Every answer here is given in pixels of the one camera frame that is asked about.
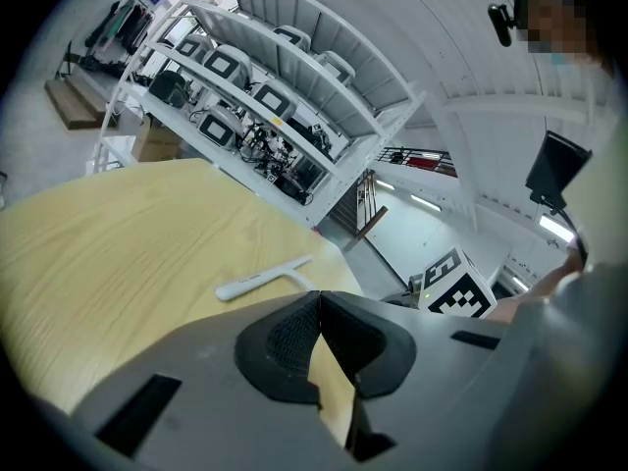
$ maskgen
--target ceiling light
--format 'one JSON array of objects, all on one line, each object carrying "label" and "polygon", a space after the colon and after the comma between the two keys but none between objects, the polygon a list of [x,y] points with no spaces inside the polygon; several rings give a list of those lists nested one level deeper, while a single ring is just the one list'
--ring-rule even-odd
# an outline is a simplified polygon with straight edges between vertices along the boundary
[{"label": "ceiling light", "polygon": [[551,233],[556,234],[567,242],[571,242],[571,240],[575,236],[571,231],[565,229],[560,223],[555,222],[552,218],[545,215],[541,217],[539,224],[541,225],[541,227],[545,227]]},{"label": "ceiling light", "polygon": [[523,289],[524,291],[527,291],[529,289],[527,286],[521,283],[521,281],[519,281],[517,278],[512,278],[512,281],[518,284],[521,287],[521,289]]},{"label": "ceiling light", "polygon": [[386,188],[389,188],[390,190],[394,190],[394,186],[392,186],[391,184],[380,182],[379,180],[376,180],[376,182],[379,183],[381,186],[385,186]]},{"label": "ceiling light", "polygon": [[414,200],[418,200],[421,204],[425,204],[429,208],[436,209],[437,211],[441,211],[441,206],[437,206],[436,204],[432,204],[431,202],[428,202],[427,200],[421,199],[421,198],[417,197],[416,195],[411,195],[411,197]]}]

